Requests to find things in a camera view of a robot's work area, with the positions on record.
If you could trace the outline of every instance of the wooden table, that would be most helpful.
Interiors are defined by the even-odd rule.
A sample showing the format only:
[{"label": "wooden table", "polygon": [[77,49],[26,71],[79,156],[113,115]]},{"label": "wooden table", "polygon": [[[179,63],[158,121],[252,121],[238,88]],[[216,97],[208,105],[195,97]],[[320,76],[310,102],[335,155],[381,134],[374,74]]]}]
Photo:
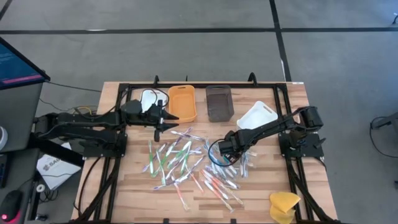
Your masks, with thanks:
[{"label": "wooden table", "polygon": [[[115,104],[118,85],[119,82],[104,84],[99,101],[99,114],[109,110]],[[287,87],[292,111],[308,105],[303,83],[287,83]],[[132,98],[139,98],[141,91],[134,90]],[[263,101],[276,111],[274,94],[271,89],[235,88],[231,91],[235,114],[229,122],[210,123],[208,121],[205,89],[196,88],[195,98],[198,114],[196,120],[192,123],[181,124],[173,130],[185,131],[192,126],[192,134],[209,138],[210,142],[213,142],[215,139],[223,138],[229,130],[235,131],[237,119],[242,117],[256,101]],[[285,113],[283,100],[281,106]],[[235,212],[229,213],[222,202],[204,185],[202,187],[205,189],[205,193],[202,194],[193,180],[187,180],[180,184],[182,195],[190,206],[190,211],[186,212],[173,185],[153,191],[154,186],[160,185],[160,175],[151,178],[149,172],[142,173],[144,165],[149,163],[148,140],[153,140],[154,130],[131,126],[126,131],[128,143],[126,155],[121,160],[112,222],[161,223],[163,218],[169,218],[171,223],[229,223],[232,218],[235,218],[238,223],[274,223],[269,215],[269,195],[279,191],[290,192],[285,160],[280,155],[278,138],[274,135],[258,141],[251,148],[253,152],[258,153],[258,156],[252,159],[256,168],[249,169],[248,178],[237,180],[241,189],[235,190],[235,193],[243,200],[244,207],[241,207],[236,201],[230,200]],[[158,148],[165,142],[174,142],[176,138],[176,135],[167,131],[160,135],[160,142],[152,142],[152,148]],[[179,147],[182,147],[185,142],[181,142]],[[193,147],[199,145],[199,142],[193,141]],[[191,156],[189,164],[192,165],[197,159],[198,156]],[[94,160],[89,159],[85,162],[78,192],[80,192],[82,182]],[[97,163],[88,178],[83,192],[83,208],[90,204],[98,192],[103,160],[101,159]],[[202,162],[201,166],[207,163],[208,158]],[[325,168],[312,158],[304,158],[303,164],[310,193],[326,214],[337,218]],[[197,179],[200,177],[198,171],[199,169],[194,172]],[[102,218],[105,217],[108,196],[106,195],[104,199]],[[300,202],[300,206],[304,214],[303,200]],[[77,211],[75,210],[72,218],[76,217]]]}]

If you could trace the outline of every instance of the gray floor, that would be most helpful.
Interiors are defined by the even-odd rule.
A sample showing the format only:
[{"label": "gray floor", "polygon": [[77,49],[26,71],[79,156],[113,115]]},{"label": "gray floor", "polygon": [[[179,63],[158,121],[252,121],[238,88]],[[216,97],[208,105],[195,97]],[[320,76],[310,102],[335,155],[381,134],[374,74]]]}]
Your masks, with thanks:
[{"label": "gray floor", "polygon": [[[388,27],[398,3],[278,0],[282,27]],[[13,0],[0,30],[272,27],[268,1]],[[283,81],[277,41],[261,34],[4,35],[54,82],[101,89],[110,80]],[[293,81],[305,82],[325,126],[326,164],[340,220],[396,223],[398,159],[378,154],[369,122],[398,111],[398,32],[283,34]],[[99,94],[45,85],[42,99],[62,108],[98,103]],[[37,114],[53,111],[40,104]],[[398,156],[390,127],[376,144]],[[70,218],[79,176],[40,206],[48,223]]]}]

